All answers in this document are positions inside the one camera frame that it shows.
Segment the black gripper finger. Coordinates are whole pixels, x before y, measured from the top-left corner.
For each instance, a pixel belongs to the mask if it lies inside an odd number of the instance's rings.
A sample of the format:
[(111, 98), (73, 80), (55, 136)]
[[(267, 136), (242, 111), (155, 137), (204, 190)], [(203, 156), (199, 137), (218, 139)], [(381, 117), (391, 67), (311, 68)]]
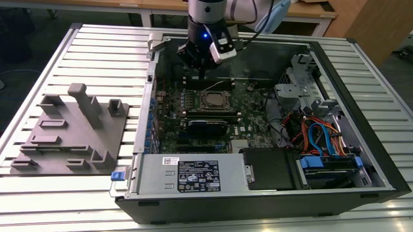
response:
[(200, 55), (196, 45), (192, 43), (183, 44), (178, 47), (176, 55), (188, 67), (200, 69)]
[(196, 52), (196, 69), (198, 69), (198, 77), (200, 80), (204, 79), (206, 71), (210, 66), (211, 55), (208, 51), (198, 51)]

